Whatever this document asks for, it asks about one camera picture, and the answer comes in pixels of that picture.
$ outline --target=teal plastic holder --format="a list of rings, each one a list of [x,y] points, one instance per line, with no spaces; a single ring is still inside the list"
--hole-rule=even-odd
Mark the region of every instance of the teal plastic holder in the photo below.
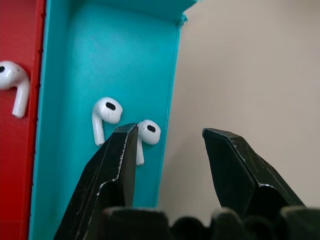
[[[143,144],[133,205],[156,207],[183,12],[196,0],[47,0],[33,173],[30,240],[53,239],[94,153],[91,114],[102,97],[123,107],[117,126],[161,128]]]

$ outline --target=wireless earbud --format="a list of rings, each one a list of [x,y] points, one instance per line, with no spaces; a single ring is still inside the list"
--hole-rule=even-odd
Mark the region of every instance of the wireless earbud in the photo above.
[[[138,123],[138,140],[136,145],[136,164],[141,166],[145,163],[142,141],[155,145],[160,140],[161,129],[151,120],[144,120]]]
[[[92,110],[92,127],[94,142],[97,146],[105,142],[102,120],[109,124],[117,124],[120,121],[122,111],[122,106],[113,98],[103,97],[96,102]]]
[[[0,90],[7,90],[16,87],[16,96],[14,100],[12,114],[17,118],[25,115],[30,82],[26,71],[12,61],[0,62]]]

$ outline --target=white wall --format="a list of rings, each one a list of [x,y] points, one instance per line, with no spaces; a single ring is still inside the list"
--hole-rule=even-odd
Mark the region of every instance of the white wall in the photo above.
[[[220,206],[205,127],[243,136],[320,207],[320,1],[205,0],[187,16],[159,208],[207,224]]]

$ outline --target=red shelf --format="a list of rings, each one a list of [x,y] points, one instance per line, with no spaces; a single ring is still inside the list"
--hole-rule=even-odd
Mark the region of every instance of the red shelf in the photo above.
[[[11,112],[16,89],[0,92],[0,239],[28,239],[45,0],[0,1],[0,61],[30,76],[27,114]]]

